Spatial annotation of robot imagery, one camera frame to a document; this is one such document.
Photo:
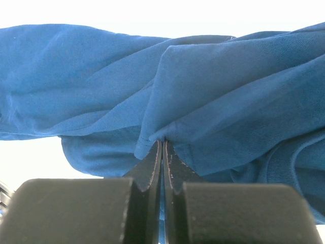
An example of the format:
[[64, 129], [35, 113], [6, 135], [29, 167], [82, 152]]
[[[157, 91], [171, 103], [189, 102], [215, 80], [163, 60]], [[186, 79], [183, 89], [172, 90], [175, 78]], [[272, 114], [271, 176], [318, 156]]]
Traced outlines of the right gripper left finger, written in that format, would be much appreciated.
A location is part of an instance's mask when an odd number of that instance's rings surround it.
[[107, 179], [31, 179], [12, 197], [1, 243], [158, 243], [162, 144]]

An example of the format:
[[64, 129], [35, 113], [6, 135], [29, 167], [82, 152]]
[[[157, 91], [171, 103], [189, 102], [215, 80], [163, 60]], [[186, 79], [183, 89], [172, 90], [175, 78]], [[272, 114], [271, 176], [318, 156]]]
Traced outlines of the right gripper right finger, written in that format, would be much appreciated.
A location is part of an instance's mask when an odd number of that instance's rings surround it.
[[164, 142], [166, 243], [321, 243], [307, 202], [279, 184], [208, 183]]

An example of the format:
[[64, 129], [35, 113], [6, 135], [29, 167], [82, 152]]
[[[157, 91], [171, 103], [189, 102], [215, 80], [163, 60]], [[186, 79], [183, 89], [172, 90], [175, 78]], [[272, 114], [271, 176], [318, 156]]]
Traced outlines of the blue t shirt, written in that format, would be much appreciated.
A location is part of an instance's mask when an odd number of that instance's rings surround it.
[[1, 140], [53, 136], [101, 177], [167, 140], [208, 181], [296, 188], [323, 224], [324, 24], [176, 39], [3, 28]]

